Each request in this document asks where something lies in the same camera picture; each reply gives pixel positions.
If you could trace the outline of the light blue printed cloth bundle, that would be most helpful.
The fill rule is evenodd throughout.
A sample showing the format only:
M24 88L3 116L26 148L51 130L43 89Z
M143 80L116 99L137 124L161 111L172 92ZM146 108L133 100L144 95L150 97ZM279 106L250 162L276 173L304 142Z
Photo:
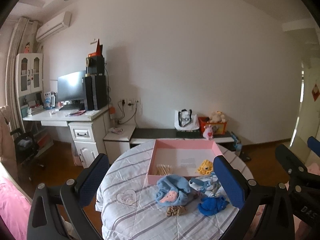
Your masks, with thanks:
M209 175L191 178L189 186L193 190L205 194L207 197L215 197L221 187L221 183L217 175L212 172Z

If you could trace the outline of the royal blue knitted toy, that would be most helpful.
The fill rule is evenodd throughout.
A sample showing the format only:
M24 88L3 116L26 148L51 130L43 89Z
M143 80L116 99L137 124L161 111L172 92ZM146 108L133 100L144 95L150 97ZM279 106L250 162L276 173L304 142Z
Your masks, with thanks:
M229 201L224 197L206 197L201 199L201 203L198 204L197 208L199 212L205 216L213 216L224 210Z

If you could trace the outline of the blue fleece elephant pouch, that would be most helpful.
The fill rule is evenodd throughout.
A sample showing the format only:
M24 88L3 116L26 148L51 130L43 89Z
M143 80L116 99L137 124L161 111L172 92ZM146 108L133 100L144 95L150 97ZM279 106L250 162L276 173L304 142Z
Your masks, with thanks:
M155 201L161 206L184 206L191 193L189 181L176 174L167 175L158 180L157 187Z

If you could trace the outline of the leopard print scrunchie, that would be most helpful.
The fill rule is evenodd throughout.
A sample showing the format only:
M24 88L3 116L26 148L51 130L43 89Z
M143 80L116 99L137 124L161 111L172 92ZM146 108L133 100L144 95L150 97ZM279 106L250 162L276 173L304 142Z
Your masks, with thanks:
M186 213L186 208L184 206L169 206L166 210L166 216L181 216Z

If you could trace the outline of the yellow crocheted toy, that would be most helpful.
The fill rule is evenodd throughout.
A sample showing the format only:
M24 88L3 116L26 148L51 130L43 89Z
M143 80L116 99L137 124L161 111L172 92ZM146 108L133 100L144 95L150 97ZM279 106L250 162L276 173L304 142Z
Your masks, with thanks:
M213 162L210 160L204 160L197 168L197 173L200 175L210 175L213 172Z

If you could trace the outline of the low black white bench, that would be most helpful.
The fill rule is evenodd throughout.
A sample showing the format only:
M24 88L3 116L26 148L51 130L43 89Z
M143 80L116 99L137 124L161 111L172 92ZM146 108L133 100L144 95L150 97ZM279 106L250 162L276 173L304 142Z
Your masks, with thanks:
M199 131L179 132L176 129L136 128L133 125L120 125L121 134L108 132L104 137L104 144L109 157L117 159L136 145L154 139L203 139Z

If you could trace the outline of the striped white quilt cover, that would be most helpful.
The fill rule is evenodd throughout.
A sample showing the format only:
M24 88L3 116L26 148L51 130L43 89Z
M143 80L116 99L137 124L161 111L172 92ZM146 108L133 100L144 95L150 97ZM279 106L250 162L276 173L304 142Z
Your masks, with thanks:
M122 154L108 169L96 197L104 239L220 239L238 213L217 171L185 174L186 166L156 178L156 162L173 165L178 148L195 148L184 163L202 165L223 155L246 179L252 174L233 152L211 141L154 140Z

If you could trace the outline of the white desk with drawers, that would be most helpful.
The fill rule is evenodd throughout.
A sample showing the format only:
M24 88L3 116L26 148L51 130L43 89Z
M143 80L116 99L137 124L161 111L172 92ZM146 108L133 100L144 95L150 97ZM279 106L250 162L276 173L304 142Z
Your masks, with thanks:
M109 106L75 115L75 110L45 110L23 118L39 121L42 126L68 127L81 164L87 168L100 154L106 154L104 137L110 127Z

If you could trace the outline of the pink white plush toy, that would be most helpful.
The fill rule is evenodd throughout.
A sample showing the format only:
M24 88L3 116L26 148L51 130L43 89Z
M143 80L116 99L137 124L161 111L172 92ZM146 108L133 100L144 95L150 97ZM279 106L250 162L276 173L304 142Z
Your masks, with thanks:
M213 135L214 135L214 132L212 129L212 125L204 126L204 131L202 133L202 136L204 137L204 139L211 140L213 139Z

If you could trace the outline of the orange toy storage box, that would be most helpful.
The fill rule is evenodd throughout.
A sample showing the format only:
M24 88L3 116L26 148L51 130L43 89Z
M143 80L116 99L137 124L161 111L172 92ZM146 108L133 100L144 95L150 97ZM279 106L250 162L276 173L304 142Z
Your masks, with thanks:
M200 126L200 133L203 134L205 128L208 125L212 126L213 132L215 135L224 135L227 131L227 122L215 122L210 123L209 118L205 116L198 117L199 126Z

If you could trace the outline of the pink shallow box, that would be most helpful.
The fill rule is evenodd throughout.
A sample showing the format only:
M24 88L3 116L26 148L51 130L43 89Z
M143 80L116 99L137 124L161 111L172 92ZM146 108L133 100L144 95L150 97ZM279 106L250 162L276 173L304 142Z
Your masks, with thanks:
M169 165L172 174L187 179L199 176L197 169L204 160L213 161L222 152L213 140L155 140L146 181L156 185L162 177L157 175L157 165Z

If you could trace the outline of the cream plush toy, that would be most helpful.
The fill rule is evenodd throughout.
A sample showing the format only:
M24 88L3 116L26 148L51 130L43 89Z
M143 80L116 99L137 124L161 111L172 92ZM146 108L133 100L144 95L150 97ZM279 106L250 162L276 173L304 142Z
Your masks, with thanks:
M225 123L226 117L221 111L216 111L209 116L208 122L209 123Z

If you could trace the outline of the cotton swab bundle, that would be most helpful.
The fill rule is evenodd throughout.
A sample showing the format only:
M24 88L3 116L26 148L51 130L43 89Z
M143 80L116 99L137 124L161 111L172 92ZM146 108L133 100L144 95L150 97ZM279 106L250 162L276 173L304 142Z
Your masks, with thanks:
M158 164L156 165L156 175L157 176L167 176L173 173L173 168L171 165Z

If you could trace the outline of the black office chair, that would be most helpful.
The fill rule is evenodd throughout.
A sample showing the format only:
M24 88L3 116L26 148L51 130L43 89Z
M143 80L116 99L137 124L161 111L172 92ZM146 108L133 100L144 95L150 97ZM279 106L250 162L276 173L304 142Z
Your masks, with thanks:
M31 166L35 162L40 147L32 132L23 132L20 128L17 128L11 131L10 135L15 138L14 145L18 177L32 181Z

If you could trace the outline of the white tote bag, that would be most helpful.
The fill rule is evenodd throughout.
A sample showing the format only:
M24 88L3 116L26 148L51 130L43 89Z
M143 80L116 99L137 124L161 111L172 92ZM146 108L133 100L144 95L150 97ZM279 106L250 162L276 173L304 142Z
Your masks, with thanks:
M198 116L191 109L175 111L174 126L178 131L195 131L200 128Z

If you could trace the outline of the pink bedsheet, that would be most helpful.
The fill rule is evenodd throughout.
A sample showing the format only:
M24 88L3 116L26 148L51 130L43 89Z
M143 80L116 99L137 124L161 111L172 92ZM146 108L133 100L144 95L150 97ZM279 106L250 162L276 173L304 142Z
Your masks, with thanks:
M15 239L27 239L31 203L7 178L1 177L1 219Z

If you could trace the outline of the black computer tower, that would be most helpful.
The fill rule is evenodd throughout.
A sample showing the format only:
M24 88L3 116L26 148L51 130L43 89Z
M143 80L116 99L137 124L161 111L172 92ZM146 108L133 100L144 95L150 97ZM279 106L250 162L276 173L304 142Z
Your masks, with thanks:
M97 111L108 104L106 76L90 75L82 78L84 108L86 111Z

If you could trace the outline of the black computer monitor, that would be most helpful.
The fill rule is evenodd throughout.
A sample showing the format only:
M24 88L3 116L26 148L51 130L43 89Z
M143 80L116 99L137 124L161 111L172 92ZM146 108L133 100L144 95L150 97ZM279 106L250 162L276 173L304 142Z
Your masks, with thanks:
M83 100L82 78L86 71L73 72L57 78L57 100L74 101Z

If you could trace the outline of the black box on tower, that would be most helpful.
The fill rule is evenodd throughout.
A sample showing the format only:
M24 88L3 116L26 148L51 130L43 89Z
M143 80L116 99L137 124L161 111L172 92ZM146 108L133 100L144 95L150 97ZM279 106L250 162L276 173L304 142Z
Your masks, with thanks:
M87 74L104 75L105 74L105 59L103 56L92 56L86 58Z

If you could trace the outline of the white glass-door cabinet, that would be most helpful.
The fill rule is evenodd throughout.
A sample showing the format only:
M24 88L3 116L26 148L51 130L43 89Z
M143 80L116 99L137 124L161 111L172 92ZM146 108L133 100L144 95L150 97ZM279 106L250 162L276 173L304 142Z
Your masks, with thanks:
M15 87L18 98L43 91L43 54L20 53L16 56Z

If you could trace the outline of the white air conditioner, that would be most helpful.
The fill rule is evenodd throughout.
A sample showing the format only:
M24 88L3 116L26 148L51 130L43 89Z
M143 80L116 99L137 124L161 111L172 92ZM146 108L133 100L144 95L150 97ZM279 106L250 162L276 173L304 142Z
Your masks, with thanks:
M72 13L65 11L43 24L36 33L36 41L42 42L44 39L67 29L70 26Z

